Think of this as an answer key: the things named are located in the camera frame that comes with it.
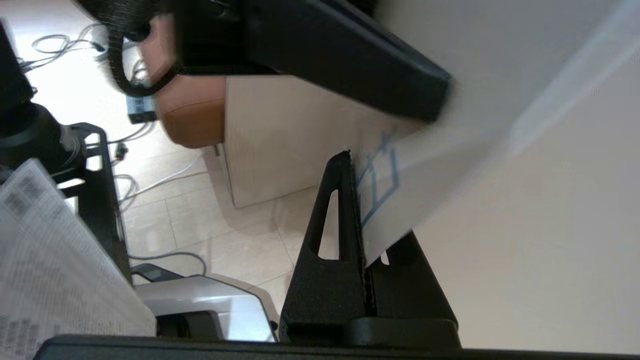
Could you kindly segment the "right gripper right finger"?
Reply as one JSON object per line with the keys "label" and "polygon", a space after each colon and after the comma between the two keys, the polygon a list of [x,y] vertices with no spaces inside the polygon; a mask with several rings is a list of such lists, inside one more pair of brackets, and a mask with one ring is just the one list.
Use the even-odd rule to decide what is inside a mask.
{"label": "right gripper right finger", "polygon": [[457,321],[413,231],[385,253],[388,263],[377,259],[367,271],[375,316]]}

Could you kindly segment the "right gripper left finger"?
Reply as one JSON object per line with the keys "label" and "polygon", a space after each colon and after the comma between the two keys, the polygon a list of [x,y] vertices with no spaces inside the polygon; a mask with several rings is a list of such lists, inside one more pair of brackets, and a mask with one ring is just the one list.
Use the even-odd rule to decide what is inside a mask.
{"label": "right gripper left finger", "polygon": [[[330,197],[337,194],[338,259],[320,257]],[[367,314],[361,220],[350,152],[327,162],[279,317],[279,341],[341,344],[345,325]]]}

